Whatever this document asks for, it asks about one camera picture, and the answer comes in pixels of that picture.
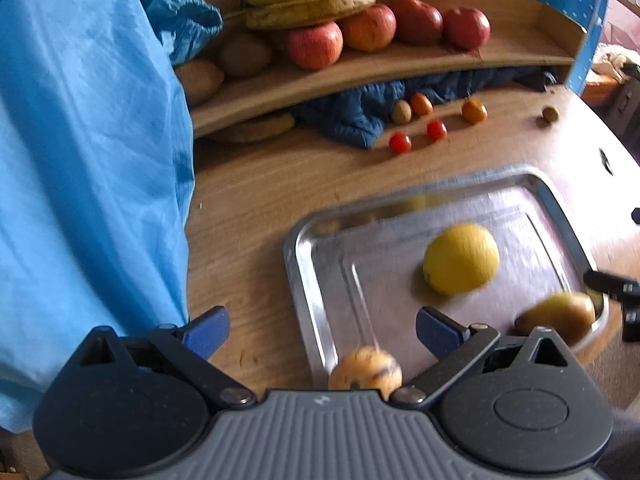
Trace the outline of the small tan kiwi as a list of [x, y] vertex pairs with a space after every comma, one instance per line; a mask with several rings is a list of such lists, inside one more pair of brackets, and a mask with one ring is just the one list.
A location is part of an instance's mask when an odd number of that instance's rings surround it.
[[412, 121], [412, 108], [405, 100], [398, 100], [392, 110], [392, 122], [395, 125], [407, 125]]

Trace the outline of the red apple right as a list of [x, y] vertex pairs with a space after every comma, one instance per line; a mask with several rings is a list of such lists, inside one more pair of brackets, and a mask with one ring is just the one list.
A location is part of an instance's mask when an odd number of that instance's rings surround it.
[[469, 52], [483, 47], [491, 35], [487, 15], [477, 8], [454, 8], [445, 12], [444, 38], [447, 44]]

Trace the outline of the cherry tomato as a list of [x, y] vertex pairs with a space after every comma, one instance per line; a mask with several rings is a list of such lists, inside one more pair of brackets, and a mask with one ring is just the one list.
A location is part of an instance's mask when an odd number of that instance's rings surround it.
[[412, 151], [411, 138], [407, 133], [397, 131], [388, 139], [388, 148], [394, 155], [407, 154]]
[[448, 136], [448, 130], [445, 123], [440, 119], [433, 119], [426, 124], [425, 133], [427, 139], [431, 142], [444, 140]]

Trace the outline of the dark blue jacket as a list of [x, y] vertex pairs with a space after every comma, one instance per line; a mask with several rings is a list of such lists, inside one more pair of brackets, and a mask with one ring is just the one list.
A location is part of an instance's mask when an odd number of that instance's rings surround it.
[[456, 70], [364, 84], [298, 103], [291, 107], [291, 114], [296, 125], [315, 128], [333, 141], [367, 150], [385, 130], [399, 100], [421, 93], [440, 105], [510, 82], [544, 92], [559, 79], [555, 70], [541, 66]]

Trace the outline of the right kiwi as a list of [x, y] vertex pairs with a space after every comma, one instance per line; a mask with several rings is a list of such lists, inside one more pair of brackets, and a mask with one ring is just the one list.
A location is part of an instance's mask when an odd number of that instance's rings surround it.
[[272, 50], [268, 44], [247, 32], [242, 32], [221, 47], [218, 63], [230, 76], [248, 78], [264, 70], [272, 58]]

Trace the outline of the brown bruised banana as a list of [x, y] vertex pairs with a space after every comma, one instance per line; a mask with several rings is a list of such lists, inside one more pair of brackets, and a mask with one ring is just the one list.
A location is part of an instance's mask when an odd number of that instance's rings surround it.
[[255, 30], [309, 27], [348, 18], [376, 0], [292, 0], [245, 11], [245, 25]]

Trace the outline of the left kiwi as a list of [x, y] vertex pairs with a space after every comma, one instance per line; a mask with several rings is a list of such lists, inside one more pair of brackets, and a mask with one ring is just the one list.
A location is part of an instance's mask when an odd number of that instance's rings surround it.
[[189, 107], [210, 100], [224, 82], [224, 72], [213, 62], [192, 60], [175, 68]]

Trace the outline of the light blue striped garment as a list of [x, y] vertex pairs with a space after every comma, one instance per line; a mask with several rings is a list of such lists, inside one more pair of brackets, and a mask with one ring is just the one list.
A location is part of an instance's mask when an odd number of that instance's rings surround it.
[[192, 122], [140, 0], [1, 0], [1, 426], [94, 326], [188, 319]]

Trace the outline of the small brown longan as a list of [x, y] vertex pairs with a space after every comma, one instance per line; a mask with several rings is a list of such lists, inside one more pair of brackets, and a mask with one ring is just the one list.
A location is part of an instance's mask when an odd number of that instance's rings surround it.
[[541, 111], [541, 116], [548, 124], [554, 124], [560, 119], [560, 113], [554, 106], [545, 106]]

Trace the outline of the pale red apple left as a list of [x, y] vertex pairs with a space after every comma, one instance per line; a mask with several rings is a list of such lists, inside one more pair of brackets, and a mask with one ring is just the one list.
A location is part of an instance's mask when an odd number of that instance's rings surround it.
[[286, 36], [286, 53], [304, 70], [324, 70], [335, 64], [343, 51], [343, 35], [335, 22], [291, 30]]

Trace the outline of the silver metal tray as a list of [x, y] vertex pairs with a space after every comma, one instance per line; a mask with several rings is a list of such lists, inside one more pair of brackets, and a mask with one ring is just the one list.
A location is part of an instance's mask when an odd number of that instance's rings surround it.
[[420, 309], [510, 333], [557, 292], [583, 292], [596, 265], [550, 179], [512, 166], [310, 214], [283, 255], [312, 381], [324, 387], [363, 347], [390, 353], [405, 378], [434, 356]]

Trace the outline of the small orange mandarin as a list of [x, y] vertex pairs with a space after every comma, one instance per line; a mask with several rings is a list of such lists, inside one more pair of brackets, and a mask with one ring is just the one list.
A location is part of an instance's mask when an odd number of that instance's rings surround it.
[[434, 106], [430, 99], [423, 93], [413, 93], [409, 99], [409, 105], [418, 117], [428, 116], [434, 112]]

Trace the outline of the curved wooden shelf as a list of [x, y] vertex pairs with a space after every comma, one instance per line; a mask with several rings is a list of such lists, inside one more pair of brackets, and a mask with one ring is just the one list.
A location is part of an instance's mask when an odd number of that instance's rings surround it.
[[586, 31], [564, 13], [537, 0], [425, 0], [439, 10], [472, 6], [488, 17], [491, 36], [476, 53], [445, 47], [408, 47], [394, 42], [378, 53], [348, 50], [325, 70], [310, 72], [278, 61], [253, 78], [226, 82], [191, 110], [201, 138], [240, 122], [335, 92], [430, 73], [514, 66], [552, 66], [565, 80]]

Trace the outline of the yellow lemon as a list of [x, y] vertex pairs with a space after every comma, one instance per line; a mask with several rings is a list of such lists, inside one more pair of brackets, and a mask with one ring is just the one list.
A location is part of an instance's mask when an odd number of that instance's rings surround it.
[[488, 229], [476, 223], [457, 223], [427, 246], [422, 270], [432, 289], [456, 296], [490, 282], [500, 261], [498, 244]]

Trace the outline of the blue shoe cover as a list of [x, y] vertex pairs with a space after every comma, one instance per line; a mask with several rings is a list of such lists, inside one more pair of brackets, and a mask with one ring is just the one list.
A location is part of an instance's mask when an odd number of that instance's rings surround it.
[[192, 61], [224, 28], [220, 10], [205, 0], [140, 0], [172, 66]]

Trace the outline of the green yellow pear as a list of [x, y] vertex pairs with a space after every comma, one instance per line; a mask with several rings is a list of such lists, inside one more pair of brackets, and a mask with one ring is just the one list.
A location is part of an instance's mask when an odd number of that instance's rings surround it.
[[557, 292], [521, 314], [514, 332], [529, 334], [536, 326], [553, 328], [568, 346], [578, 344], [591, 330], [596, 309], [583, 292]]

